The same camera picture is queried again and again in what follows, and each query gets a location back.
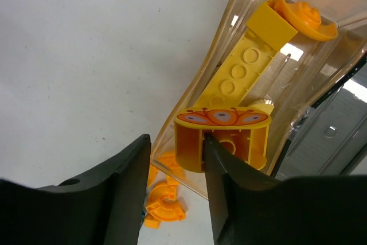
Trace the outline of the orange arch lego piece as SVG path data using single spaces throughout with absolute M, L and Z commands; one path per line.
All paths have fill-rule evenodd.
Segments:
M 158 229 L 162 222 L 175 222 L 186 219 L 186 211 L 177 199 L 178 185 L 167 181 L 157 183 L 151 190 L 145 209 L 145 227 Z

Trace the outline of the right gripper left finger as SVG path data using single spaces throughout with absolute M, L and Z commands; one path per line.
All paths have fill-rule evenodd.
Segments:
M 58 185 L 1 180 L 2 244 L 137 244 L 150 136 Z

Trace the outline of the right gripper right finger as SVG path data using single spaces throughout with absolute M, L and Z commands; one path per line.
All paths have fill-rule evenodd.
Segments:
M 204 139 L 215 244 L 365 244 L 366 177 L 279 181 Z

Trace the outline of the translucent yellow lego brick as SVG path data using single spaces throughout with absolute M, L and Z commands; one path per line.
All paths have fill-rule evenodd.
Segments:
M 194 107 L 237 107 L 278 51 L 247 30 L 222 62 Z

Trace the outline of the yellow peacock rounded lego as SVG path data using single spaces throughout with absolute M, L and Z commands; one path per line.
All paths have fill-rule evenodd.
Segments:
M 257 170 L 267 163 L 271 117 L 253 107 L 192 107 L 174 118 L 175 158 L 185 170 L 204 171 L 205 134 Z

